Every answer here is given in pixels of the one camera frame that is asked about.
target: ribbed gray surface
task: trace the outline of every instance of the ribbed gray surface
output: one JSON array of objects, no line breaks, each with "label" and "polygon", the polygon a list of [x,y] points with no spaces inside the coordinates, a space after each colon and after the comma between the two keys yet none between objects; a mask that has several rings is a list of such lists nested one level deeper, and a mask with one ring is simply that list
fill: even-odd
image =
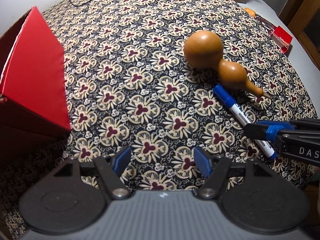
[{"label": "ribbed gray surface", "polygon": [[309,239],[302,231],[264,236],[230,223],[214,201],[203,201],[191,191],[137,191],[124,201],[113,201],[93,225],[74,234],[45,236],[27,232],[22,240],[285,240]]}]

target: flower pattern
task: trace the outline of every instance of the flower pattern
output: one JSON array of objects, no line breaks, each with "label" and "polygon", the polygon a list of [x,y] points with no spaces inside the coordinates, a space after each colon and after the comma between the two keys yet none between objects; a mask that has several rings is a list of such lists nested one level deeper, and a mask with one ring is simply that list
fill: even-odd
[{"label": "flower pattern", "polygon": [[[225,60],[243,65],[273,97],[232,91],[251,121],[316,118],[287,57],[233,0],[93,0],[78,8],[63,0],[43,16],[65,51],[72,131],[0,171],[0,205],[14,239],[26,230],[17,207],[23,189],[73,155],[90,161],[131,146],[121,176],[131,190],[199,188],[204,178],[193,160],[195,146],[235,162],[259,158],[298,187],[312,178],[311,165],[281,156],[268,163],[212,94],[217,74],[183,58],[187,37],[211,30],[224,42]],[[242,179],[230,178],[228,188]],[[95,178],[83,181],[97,185]]]}]

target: marker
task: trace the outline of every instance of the marker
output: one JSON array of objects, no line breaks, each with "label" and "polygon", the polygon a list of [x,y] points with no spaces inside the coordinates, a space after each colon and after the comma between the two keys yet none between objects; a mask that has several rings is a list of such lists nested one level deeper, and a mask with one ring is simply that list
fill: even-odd
[{"label": "marker", "polygon": [[[223,102],[223,104],[229,108],[229,110],[234,114],[238,121],[245,126],[247,123],[251,123],[244,112],[240,109],[236,100],[228,94],[228,92],[222,87],[222,85],[216,85],[212,92]],[[277,153],[271,147],[271,145],[266,141],[254,140],[263,151],[264,155],[269,160],[274,160],[277,157]]]}]

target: metal screw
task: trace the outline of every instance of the metal screw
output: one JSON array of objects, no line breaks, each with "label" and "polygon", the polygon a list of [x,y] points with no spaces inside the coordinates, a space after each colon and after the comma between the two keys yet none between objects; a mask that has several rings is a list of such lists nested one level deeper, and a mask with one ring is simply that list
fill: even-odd
[{"label": "metal screw", "polygon": [[216,192],[212,188],[202,188],[199,191],[199,195],[202,198],[212,198],[215,194]]},{"label": "metal screw", "polygon": [[116,188],[112,191],[112,194],[116,199],[121,199],[129,195],[129,190],[125,188]]}]

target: open red box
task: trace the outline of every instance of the open red box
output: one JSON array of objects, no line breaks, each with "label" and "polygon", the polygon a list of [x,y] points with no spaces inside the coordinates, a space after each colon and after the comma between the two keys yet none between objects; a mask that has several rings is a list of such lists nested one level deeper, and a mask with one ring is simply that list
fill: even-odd
[{"label": "open red box", "polygon": [[70,131],[63,47],[36,7],[0,39],[0,165]]}]

